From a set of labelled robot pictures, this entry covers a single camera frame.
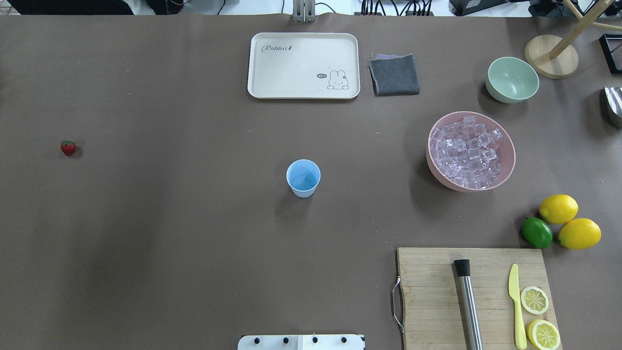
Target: cutting board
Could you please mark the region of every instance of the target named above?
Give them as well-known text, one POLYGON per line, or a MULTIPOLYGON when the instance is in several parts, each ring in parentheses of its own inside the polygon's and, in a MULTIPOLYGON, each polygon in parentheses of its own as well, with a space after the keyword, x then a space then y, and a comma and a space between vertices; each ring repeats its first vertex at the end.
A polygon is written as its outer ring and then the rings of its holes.
MULTIPOLYGON (((521 291, 538 286, 549 297, 549 309, 543 315, 522 310, 525 325, 534 319, 546 319, 557 326, 541 250, 401 247, 397 250, 397 264, 405 350, 467 350, 457 292, 460 285, 453 267, 458 259, 470 259, 484 349, 516 349, 514 304, 508 295, 508 276, 514 263, 518 264, 521 291)), ((535 349, 528 340, 527 348, 535 349)))

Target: round wooden base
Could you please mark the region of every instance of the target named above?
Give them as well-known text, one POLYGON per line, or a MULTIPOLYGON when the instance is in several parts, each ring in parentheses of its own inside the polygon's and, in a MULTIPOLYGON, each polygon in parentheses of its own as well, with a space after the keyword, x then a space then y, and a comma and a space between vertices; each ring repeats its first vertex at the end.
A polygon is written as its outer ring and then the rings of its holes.
POLYGON ((525 46, 525 57, 536 72, 551 79, 562 79, 573 74, 579 65, 579 56, 572 45, 568 45, 559 56, 549 58, 549 52, 562 40, 554 35, 540 35, 525 46))

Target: lime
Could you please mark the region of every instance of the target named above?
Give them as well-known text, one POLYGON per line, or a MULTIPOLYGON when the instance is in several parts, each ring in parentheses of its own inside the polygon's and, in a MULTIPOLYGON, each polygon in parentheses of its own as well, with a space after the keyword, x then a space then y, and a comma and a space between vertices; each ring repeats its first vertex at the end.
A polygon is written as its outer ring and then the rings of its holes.
POLYGON ((561 343, 557 327, 543 319, 535 319, 527 325, 527 339, 539 350, 555 350, 561 343))
POLYGON ((579 205, 567 194, 555 194, 543 200, 538 211, 548 223, 565 224, 577 215, 579 205))
POLYGON ((541 315, 549 309, 549 297, 544 290, 535 286, 525 287, 521 292, 522 307, 534 315, 541 315))
POLYGON ((585 249, 600 241, 600 227, 590 219, 574 219, 559 230, 559 244, 570 249, 585 249))
POLYGON ((528 217, 522 223, 522 236, 537 248, 548 248, 553 241, 553 233, 546 222, 537 217, 528 217))

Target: green bowl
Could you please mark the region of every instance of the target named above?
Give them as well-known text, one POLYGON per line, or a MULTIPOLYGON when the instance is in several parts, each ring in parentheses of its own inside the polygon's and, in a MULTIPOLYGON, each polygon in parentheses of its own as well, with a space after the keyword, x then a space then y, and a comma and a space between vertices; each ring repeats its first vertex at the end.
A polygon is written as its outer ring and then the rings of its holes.
POLYGON ((515 57, 501 57, 488 67, 486 88, 503 103, 518 103, 538 91, 540 80, 529 63, 515 57))

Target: yellow lemon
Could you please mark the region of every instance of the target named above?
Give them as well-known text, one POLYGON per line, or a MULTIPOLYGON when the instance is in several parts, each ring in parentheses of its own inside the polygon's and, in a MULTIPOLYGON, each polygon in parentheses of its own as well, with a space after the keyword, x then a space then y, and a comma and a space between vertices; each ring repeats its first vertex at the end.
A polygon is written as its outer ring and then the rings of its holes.
POLYGON ((559 244, 570 249, 585 249, 600 241, 600 227, 590 219, 574 219, 559 230, 559 244))
POLYGON ((559 348, 559 331, 551 322, 535 319, 527 325, 527 339, 539 350, 559 348))
POLYGON ((529 286, 522 290, 521 303, 525 310, 534 315, 541 315, 549 309, 549 297, 544 290, 529 286))
POLYGON ((550 224, 565 224, 577 215, 579 205, 567 194, 555 194, 543 200, 538 211, 550 224))

